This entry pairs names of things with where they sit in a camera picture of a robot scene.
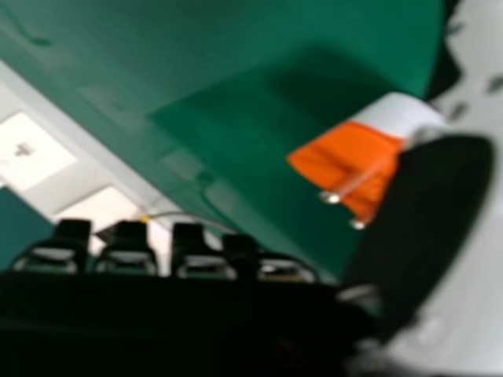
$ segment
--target orange block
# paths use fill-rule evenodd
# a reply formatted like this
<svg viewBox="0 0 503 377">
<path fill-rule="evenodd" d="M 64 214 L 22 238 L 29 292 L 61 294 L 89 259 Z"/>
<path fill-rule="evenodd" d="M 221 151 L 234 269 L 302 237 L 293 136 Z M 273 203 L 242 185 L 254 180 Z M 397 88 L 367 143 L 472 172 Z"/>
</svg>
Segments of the orange block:
<svg viewBox="0 0 503 377">
<path fill-rule="evenodd" d="M 297 149 L 288 161 L 320 188 L 337 193 L 368 224 L 395 174 L 404 142 L 349 121 Z"/>
</svg>

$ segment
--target thin cable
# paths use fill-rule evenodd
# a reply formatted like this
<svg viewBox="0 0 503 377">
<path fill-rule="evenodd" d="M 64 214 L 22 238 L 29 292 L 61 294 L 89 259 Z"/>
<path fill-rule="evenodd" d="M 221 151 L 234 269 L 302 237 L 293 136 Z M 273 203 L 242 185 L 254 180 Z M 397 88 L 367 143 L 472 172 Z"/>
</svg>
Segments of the thin cable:
<svg viewBox="0 0 503 377">
<path fill-rule="evenodd" d="M 181 212 L 181 211 L 168 211 L 168 212 L 160 212 L 158 214 L 147 214 L 146 215 L 146 217 L 150 220 L 153 220 L 156 218 L 171 217 L 171 216 L 186 216 L 186 217 L 192 218 L 193 220 L 196 220 L 202 224 L 213 226 L 216 229 L 220 229 L 223 232 L 226 232 L 229 234 L 237 234 L 237 231 L 235 229 L 232 229 L 228 226 L 220 224 L 217 221 L 213 221 L 208 218 L 204 218 L 198 214 L 189 214 L 187 212 Z"/>
</svg>

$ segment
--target orange and white object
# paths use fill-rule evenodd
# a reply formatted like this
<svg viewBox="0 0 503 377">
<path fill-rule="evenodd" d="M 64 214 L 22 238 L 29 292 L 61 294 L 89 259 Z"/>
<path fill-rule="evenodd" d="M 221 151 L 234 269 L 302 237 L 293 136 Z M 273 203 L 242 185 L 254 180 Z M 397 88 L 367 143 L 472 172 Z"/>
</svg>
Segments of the orange and white object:
<svg viewBox="0 0 503 377">
<path fill-rule="evenodd" d="M 343 203 L 363 229 L 372 221 L 407 141 L 423 127 L 446 128 L 444 118 L 415 97 L 390 93 L 297 149 L 288 161 L 323 192 Z"/>
</svg>

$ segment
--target green surface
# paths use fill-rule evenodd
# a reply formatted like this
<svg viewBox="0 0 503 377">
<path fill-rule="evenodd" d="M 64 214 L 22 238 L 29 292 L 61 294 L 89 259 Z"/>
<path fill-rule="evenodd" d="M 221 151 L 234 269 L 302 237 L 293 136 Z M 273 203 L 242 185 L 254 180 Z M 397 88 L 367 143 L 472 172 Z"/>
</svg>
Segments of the green surface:
<svg viewBox="0 0 503 377">
<path fill-rule="evenodd" d="M 0 0 L 0 57 L 186 210 L 339 274 L 358 241 L 286 155 L 421 96 L 438 0 Z"/>
<path fill-rule="evenodd" d="M 53 226 L 7 188 L 0 188 L 0 208 L 1 271 L 32 243 L 48 238 Z"/>
</svg>

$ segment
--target green table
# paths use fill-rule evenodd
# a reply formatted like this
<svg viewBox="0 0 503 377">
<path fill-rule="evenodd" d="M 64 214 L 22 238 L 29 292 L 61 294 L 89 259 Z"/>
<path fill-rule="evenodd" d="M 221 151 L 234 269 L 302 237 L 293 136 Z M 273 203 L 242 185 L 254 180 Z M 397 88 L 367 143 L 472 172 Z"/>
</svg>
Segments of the green table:
<svg viewBox="0 0 503 377">
<path fill-rule="evenodd" d="M 188 211 L 339 274 L 358 234 L 286 163 L 421 96 L 438 0 L 0 0 L 0 58 Z"/>
</svg>

